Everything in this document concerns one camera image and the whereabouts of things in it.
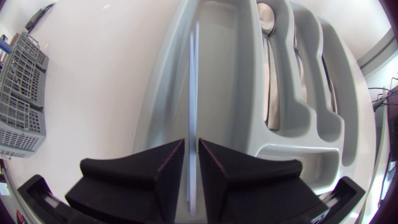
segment white table surface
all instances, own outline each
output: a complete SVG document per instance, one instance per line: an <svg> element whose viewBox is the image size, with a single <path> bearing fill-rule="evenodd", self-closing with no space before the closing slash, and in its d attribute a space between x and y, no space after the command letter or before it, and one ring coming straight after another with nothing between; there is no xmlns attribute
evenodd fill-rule
<svg viewBox="0 0 398 224"><path fill-rule="evenodd" d="M178 3L68 0L44 15L31 35L50 58L44 108L47 137L31 158L7 161L16 187L40 174L53 194L66 202L65 194L82 177L82 159L132 154L147 82ZM368 109L369 93L359 74L356 91L368 94L360 108ZM359 119L365 123L374 119L373 113L361 113ZM361 176L373 172L368 163L374 158L372 127L362 125L358 154L364 159L353 174L366 190L370 179ZM346 222L353 222L357 212Z"/></svg>

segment metal utensil handle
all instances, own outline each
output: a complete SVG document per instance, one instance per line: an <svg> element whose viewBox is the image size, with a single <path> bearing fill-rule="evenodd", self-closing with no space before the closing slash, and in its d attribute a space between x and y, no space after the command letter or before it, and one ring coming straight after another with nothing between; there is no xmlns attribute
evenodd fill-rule
<svg viewBox="0 0 398 224"><path fill-rule="evenodd" d="M188 85L188 200L190 215L196 215L197 202L197 113L198 113L198 40L199 23L190 34Z"/></svg>

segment gray wire basket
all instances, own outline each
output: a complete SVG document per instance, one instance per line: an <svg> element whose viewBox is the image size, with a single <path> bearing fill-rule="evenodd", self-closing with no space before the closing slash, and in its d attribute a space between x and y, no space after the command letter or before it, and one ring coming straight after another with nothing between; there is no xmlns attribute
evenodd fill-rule
<svg viewBox="0 0 398 224"><path fill-rule="evenodd" d="M36 107L44 106L45 74L23 51L14 49L8 55L1 78L13 96Z"/></svg>
<svg viewBox="0 0 398 224"><path fill-rule="evenodd" d="M0 92L0 156L31 156L45 139L44 114L11 95Z"/></svg>
<svg viewBox="0 0 398 224"><path fill-rule="evenodd" d="M49 65L49 58L40 50L40 46L37 40L35 40L28 33L23 32L16 44L14 49L22 50L30 59L36 63L36 67L41 71L45 72Z"/></svg>

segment spoon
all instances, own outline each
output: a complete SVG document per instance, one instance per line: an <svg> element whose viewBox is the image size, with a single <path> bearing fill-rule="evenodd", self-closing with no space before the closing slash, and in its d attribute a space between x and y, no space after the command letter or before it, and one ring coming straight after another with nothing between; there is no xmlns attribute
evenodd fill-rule
<svg viewBox="0 0 398 224"><path fill-rule="evenodd" d="M278 81L275 72L274 54L270 48L269 37L275 31L275 14L267 4L257 4L260 25L262 30L262 42L264 48L264 113L263 118L269 129L279 129L279 96Z"/></svg>

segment utensil compartment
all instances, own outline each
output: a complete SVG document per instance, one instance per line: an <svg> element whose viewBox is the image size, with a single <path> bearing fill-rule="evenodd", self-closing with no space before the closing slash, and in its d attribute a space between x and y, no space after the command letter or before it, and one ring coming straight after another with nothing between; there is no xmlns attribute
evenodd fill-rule
<svg viewBox="0 0 398 224"><path fill-rule="evenodd" d="M332 110L331 93L322 63L323 35L317 18L306 8L290 2L294 12L298 53L303 62L307 104L317 112L318 135L328 142L344 136L344 121Z"/></svg>

